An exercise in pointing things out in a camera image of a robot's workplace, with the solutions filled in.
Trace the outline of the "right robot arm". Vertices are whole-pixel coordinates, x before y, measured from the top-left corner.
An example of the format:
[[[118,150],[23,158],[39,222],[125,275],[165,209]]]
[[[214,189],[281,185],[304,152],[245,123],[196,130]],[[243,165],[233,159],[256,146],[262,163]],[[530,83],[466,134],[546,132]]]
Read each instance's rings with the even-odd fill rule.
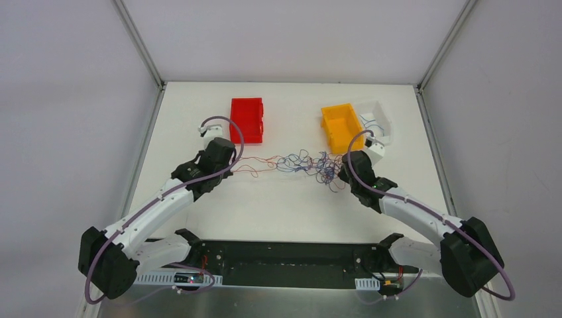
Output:
[[[462,220],[434,211],[416,201],[397,183],[377,177],[365,151],[344,155],[339,177],[350,185],[362,205],[396,219],[425,238],[421,242],[402,234],[381,241],[376,263],[391,272],[400,265],[439,274],[458,294],[472,297],[483,290],[503,300],[513,300],[514,287],[504,261],[486,225],[476,217]],[[503,278],[508,295],[487,288],[494,277]]]

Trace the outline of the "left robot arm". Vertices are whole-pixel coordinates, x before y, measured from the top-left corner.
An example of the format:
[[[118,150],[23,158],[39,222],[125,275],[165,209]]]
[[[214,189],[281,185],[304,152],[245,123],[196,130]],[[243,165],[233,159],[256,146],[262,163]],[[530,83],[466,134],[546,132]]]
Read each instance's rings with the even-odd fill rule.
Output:
[[[171,219],[211,192],[240,159],[244,147],[217,136],[196,157],[180,164],[144,206],[103,230],[90,227],[81,237],[78,270],[85,276],[84,296],[97,304],[123,295],[138,275],[173,262],[196,267],[200,247],[190,243],[185,229],[147,243],[146,239]]]

